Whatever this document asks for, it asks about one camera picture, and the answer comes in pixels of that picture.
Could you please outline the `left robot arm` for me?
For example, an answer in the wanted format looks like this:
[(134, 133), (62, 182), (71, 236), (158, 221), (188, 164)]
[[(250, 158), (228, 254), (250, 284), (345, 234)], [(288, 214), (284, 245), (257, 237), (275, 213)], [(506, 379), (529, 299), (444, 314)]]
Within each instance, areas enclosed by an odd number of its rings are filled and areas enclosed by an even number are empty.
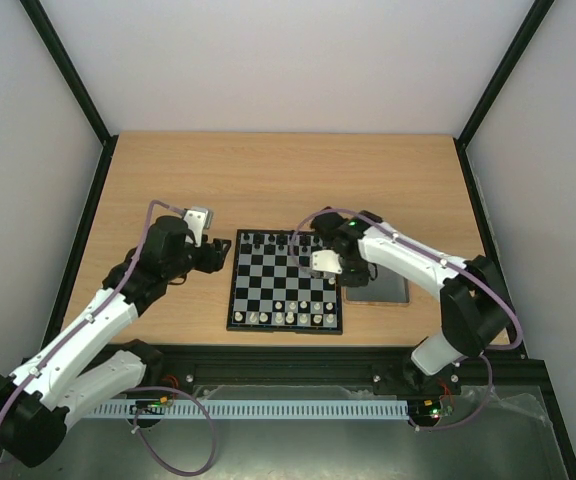
[(212, 213), (193, 207), (147, 220), (139, 244), (114, 266), (89, 305), (42, 351), (0, 374), (0, 448), (28, 467), (47, 460), (66, 433), (101, 403), (134, 388), (163, 389), (163, 355), (130, 341), (91, 361), (191, 271), (221, 270), (232, 245), (206, 235)]

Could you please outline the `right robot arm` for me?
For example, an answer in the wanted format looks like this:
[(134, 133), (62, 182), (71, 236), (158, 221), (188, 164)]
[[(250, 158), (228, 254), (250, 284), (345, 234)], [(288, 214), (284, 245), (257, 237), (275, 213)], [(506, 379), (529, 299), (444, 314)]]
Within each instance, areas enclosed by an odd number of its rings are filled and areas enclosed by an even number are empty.
[(508, 326), (522, 342), (517, 314), (497, 266), (485, 256), (471, 260), (431, 248), (368, 211), (326, 207), (310, 228), (323, 241), (309, 269), (336, 277), (341, 286), (364, 287), (370, 268), (387, 269), (426, 291), (439, 303), (440, 329), (410, 353), (404, 379), (413, 390), (428, 390), (450, 364), (482, 355)]

